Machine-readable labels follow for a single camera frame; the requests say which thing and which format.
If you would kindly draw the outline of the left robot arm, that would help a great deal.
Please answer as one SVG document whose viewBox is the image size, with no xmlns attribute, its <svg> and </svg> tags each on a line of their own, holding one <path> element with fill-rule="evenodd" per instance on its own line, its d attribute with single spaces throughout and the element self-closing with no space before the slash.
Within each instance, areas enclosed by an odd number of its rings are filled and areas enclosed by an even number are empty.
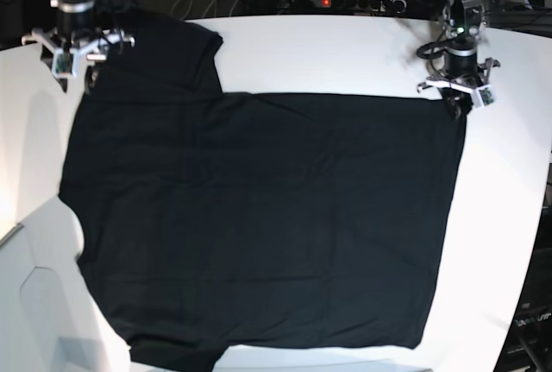
<svg viewBox="0 0 552 372">
<path fill-rule="evenodd" d="M 483 0 L 442 0 L 442 32 L 435 41 L 416 51 L 428 62 L 430 75 L 417 86 L 419 92 L 439 91 L 448 115 L 458 121 L 473 109 L 493 104 L 497 97 L 490 83 L 498 60 L 478 61 L 478 46 L 486 23 Z"/>
</svg>

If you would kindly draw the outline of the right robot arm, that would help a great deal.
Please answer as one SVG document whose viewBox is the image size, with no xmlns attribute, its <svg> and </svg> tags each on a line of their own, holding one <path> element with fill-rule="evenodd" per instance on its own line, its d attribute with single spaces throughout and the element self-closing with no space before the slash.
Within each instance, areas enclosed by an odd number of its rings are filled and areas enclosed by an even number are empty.
<svg viewBox="0 0 552 372">
<path fill-rule="evenodd" d="M 79 64 L 86 64 L 84 89 L 89 94 L 97 82 L 100 65 L 111 49 L 122 51 L 135 45 L 135 37 L 113 22 L 109 28 L 97 24 L 97 0 L 50 0 L 56 10 L 56 25 L 46 31 L 34 28 L 22 37 L 22 45 L 39 44 L 45 64 L 62 91 L 78 77 Z"/>
</svg>

